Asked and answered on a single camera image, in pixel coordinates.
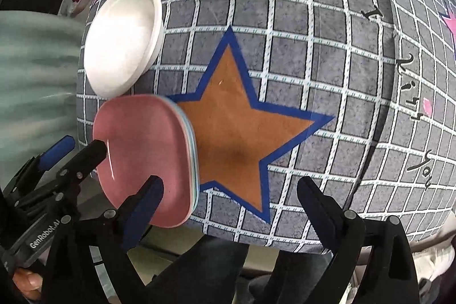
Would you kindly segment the person's left hand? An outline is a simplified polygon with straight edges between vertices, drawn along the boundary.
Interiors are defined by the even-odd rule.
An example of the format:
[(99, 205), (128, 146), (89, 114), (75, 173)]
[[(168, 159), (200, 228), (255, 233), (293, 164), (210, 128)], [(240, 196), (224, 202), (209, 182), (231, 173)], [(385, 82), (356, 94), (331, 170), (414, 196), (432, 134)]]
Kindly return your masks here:
[(39, 301), (41, 299), (41, 275), (24, 268), (17, 268), (13, 276), (13, 281), (25, 298), (32, 301)]

